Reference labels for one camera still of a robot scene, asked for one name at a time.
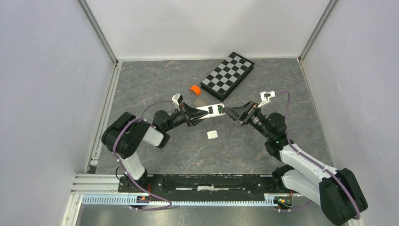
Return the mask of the red white remote control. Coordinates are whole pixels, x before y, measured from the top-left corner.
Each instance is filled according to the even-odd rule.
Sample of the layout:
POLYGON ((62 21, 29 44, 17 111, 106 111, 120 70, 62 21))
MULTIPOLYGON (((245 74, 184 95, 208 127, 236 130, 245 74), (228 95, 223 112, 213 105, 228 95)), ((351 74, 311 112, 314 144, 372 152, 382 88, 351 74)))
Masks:
POLYGON ((224 112, 224 104, 214 104, 214 105, 207 105, 207 106, 196 107, 196 108, 197 108, 197 109, 201 109, 201 110, 208 111, 208 115, 202 117, 202 119, 220 117, 220 116, 224 116, 224 115, 225 115, 225 112, 224 112), (218 112, 218 105, 222 105, 222 106, 223 106, 223 113, 219 113, 219 112, 218 112))

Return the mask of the white battery cover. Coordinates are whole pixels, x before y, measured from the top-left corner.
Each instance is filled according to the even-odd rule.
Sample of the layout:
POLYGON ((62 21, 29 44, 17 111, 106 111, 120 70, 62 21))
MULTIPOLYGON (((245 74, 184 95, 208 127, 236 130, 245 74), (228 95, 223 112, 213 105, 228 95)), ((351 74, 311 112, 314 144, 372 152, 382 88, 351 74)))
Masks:
POLYGON ((208 139, 217 138, 217 137, 218 137, 218 133, 217 133, 216 130, 208 131, 208 132, 207 132, 207 137, 208 137, 208 139))

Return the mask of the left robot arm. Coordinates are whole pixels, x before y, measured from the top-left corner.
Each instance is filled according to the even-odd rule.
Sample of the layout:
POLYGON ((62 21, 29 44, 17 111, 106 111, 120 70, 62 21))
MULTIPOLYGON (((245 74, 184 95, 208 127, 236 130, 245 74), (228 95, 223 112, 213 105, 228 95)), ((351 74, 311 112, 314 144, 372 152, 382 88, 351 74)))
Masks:
POLYGON ((101 142, 121 164, 124 175, 130 179, 130 186, 135 191, 142 192, 148 186, 148 172, 139 160, 139 145, 145 142, 161 149, 170 139, 168 131, 183 124, 195 126, 208 115, 209 111, 192 108, 185 103, 180 104, 171 114, 158 110, 152 123, 124 112, 105 130, 101 142))

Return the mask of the white beige remote control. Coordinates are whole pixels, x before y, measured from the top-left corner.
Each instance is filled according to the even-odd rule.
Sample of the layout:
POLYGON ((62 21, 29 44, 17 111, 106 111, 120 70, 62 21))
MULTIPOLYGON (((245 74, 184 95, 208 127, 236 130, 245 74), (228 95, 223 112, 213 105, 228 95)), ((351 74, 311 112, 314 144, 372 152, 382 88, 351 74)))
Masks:
POLYGON ((203 107, 203 106, 209 105, 208 103, 206 103, 205 101, 203 101, 203 100, 200 99, 200 98, 196 99, 196 100, 193 102, 193 104, 194 104, 196 107, 203 107))

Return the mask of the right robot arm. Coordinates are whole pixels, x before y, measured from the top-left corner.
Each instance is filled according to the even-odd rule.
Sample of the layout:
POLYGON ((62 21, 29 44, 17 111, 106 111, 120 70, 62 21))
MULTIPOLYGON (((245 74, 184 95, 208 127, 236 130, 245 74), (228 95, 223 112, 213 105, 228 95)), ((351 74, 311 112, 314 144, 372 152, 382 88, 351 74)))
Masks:
POLYGON ((284 163, 275 170, 272 187, 277 192, 287 189, 298 192, 319 205, 324 215, 336 226, 351 219, 360 219, 368 209, 368 202, 354 173, 324 164, 303 151, 287 135, 286 118, 280 113, 262 114, 254 102, 223 109, 241 125, 251 125, 267 141, 266 151, 284 163))

